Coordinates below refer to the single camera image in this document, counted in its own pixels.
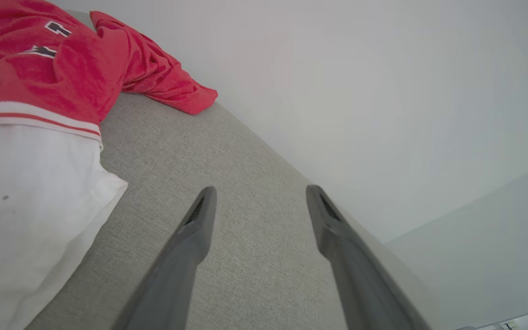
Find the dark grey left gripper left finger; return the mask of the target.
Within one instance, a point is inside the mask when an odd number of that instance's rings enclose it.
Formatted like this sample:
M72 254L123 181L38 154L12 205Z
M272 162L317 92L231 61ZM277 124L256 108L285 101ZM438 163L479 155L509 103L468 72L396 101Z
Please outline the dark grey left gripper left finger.
M121 310L114 330L183 330L197 268L207 257L217 192L205 187Z

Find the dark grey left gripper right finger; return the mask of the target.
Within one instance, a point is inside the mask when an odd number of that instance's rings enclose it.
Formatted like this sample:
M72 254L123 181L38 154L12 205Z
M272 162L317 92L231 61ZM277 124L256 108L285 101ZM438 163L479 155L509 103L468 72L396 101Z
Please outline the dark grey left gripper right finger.
M321 186L306 187L317 248L332 267L350 330L429 330L430 326Z

